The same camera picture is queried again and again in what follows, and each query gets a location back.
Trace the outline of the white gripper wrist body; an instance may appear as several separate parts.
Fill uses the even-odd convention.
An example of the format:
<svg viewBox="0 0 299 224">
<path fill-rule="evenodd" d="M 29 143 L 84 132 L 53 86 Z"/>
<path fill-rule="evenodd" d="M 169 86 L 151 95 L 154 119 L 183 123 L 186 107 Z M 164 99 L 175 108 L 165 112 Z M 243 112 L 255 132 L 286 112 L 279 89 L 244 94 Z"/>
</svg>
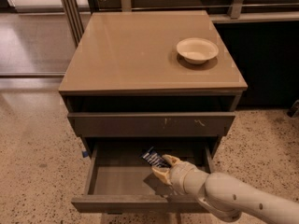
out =
<svg viewBox="0 0 299 224">
<path fill-rule="evenodd" d="M 170 169 L 170 183 L 179 194 L 197 195 L 208 176 L 209 173 L 186 161 L 182 161 Z"/>
</svg>

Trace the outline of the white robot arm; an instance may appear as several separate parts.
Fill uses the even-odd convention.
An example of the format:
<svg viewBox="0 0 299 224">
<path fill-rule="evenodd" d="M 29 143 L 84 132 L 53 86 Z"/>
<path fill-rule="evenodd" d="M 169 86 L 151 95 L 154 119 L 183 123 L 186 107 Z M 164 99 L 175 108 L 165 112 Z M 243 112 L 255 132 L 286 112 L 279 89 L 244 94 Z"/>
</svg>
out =
<svg viewBox="0 0 299 224">
<path fill-rule="evenodd" d="M 254 188 L 224 173 L 206 173 L 195 165 L 163 155 L 169 168 L 152 172 L 182 195 L 191 195 L 209 213 L 225 222 L 237 221 L 242 213 L 267 224 L 299 224 L 299 204 Z"/>
</svg>

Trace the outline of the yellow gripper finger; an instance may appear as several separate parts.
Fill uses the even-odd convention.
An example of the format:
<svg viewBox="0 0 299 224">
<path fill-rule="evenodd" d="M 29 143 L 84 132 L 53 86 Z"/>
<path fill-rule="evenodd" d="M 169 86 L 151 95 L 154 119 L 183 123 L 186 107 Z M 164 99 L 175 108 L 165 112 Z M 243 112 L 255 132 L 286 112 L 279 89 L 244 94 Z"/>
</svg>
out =
<svg viewBox="0 0 299 224">
<path fill-rule="evenodd" d="M 152 166 L 151 170 L 164 184 L 171 185 L 169 168 Z"/>
<path fill-rule="evenodd" d="M 174 167 L 175 165 L 181 163 L 181 159 L 172 155 L 164 154 L 163 159 L 171 166 Z"/>
</svg>

